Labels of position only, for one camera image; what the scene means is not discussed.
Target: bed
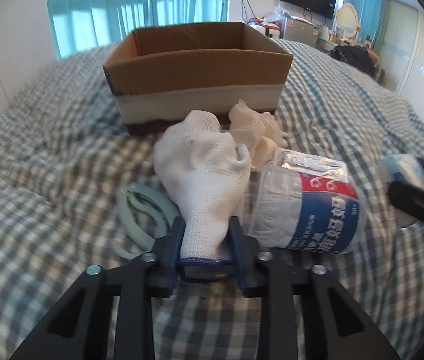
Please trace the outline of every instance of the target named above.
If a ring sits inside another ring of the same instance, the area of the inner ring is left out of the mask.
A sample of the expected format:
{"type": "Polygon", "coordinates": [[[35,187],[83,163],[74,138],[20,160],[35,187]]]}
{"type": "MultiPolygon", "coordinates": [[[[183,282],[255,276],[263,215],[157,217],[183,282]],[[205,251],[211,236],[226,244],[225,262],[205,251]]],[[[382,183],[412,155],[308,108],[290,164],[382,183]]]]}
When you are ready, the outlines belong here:
{"type": "MultiPolygon", "coordinates": [[[[405,98],[356,69],[278,42],[294,55],[276,111],[290,147],[345,161],[367,199],[354,252],[302,253],[295,262],[333,270],[406,359],[424,337],[424,225],[397,227],[377,162],[391,153],[424,157],[424,124],[405,98]]],[[[129,136],[101,68],[109,52],[45,68],[0,113],[0,360],[88,265],[123,263],[110,248],[113,239],[127,245],[114,211],[120,183],[161,188],[157,137],[129,136]]],[[[259,299],[242,298],[233,280],[181,283],[153,306],[157,359],[254,358],[259,299]]],[[[297,323],[302,352],[300,315],[297,323]]]]}

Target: box flap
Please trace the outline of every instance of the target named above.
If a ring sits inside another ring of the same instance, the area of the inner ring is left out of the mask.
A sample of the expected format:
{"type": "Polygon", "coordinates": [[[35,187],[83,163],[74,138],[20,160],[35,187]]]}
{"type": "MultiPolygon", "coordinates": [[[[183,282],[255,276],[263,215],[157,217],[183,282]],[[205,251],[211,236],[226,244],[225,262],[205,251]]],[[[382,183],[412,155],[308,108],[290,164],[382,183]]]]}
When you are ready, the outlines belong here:
{"type": "Polygon", "coordinates": [[[186,50],[137,57],[104,67],[116,95],[227,85],[283,84],[290,54],[253,50],[186,50]]]}
{"type": "Polygon", "coordinates": [[[283,84],[292,56],[243,23],[139,28],[104,64],[114,95],[283,84]]]}
{"type": "Polygon", "coordinates": [[[243,50],[268,51],[271,53],[275,52],[279,54],[290,55],[286,50],[281,48],[273,40],[245,24],[244,30],[242,32],[242,41],[240,48],[243,50]]]}
{"type": "Polygon", "coordinates": [[[198,49],[240,49],[241,23],[191,23],[139,28],[133,32],[138,54],[198,49]]]}

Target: red label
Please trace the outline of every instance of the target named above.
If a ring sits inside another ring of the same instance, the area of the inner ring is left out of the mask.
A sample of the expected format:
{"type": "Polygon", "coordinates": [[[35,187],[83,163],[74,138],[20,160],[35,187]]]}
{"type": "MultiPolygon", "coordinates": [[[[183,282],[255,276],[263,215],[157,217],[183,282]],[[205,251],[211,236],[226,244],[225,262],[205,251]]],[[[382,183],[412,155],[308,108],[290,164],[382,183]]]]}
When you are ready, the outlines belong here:
{"type": "Polygon", "coordinates": [[[353,186],[343,181],[336,181],[327,179],[320,176],[309,175],[307,173],[299,172],[302,179],[302,191],[323,191],[339,193],[341,195],[350,196],[351,198],[358,199],[357,193],[353,186]]]}

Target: open cardboard box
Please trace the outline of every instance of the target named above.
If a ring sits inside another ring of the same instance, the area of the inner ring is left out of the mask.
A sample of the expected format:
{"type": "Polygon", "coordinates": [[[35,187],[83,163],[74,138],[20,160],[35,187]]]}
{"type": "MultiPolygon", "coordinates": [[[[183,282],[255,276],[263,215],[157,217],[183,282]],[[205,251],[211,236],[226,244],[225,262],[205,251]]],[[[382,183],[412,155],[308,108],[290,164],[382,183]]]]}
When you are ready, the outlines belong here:
{"type": "Polygon", "coordinates": [[[193,109],[223,120],[239,99],[273,111],[292,58],[245,24],[193,23],[131,32],[103,69],[126,125],[140,133],[164,130],[193,109]]]}

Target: white knit glove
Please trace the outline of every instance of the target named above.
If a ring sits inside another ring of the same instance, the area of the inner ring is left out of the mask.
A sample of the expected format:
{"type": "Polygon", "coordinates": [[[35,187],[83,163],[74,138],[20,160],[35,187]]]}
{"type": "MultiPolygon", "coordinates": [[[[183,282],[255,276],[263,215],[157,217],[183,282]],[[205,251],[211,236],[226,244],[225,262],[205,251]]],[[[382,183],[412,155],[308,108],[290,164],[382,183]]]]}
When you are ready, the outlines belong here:
{"type": "Polygon", "coordinates": [[[214,114],[192,111],[157,141],[154,168],[186,223],[181,259],[216,260],[248,185],[247,147],[236,149],[214,114]]]}

